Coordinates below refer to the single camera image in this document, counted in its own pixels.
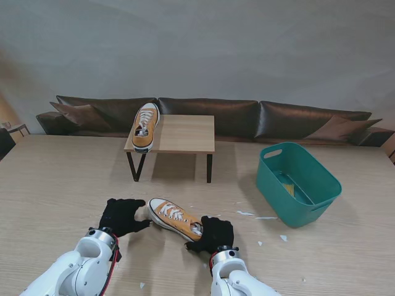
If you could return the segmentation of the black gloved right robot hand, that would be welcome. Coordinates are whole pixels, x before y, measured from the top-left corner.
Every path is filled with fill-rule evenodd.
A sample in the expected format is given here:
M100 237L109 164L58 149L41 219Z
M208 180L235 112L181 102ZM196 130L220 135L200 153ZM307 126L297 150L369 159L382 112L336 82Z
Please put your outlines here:
M234 243L234 229L229 221L220 220L216 217L201 217L203 233L196 242L187 242L186 249L200 253L215 253L219 247L232 247Z

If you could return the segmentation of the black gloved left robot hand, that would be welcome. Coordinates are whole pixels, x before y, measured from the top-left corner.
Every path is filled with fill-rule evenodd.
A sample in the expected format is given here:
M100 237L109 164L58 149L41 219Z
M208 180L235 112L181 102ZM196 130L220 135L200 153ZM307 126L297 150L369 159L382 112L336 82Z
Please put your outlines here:
M151 220L136 221L136 211L144 207L142 199L109 199L102 213L99 228L109 228L117 237L150 227Z

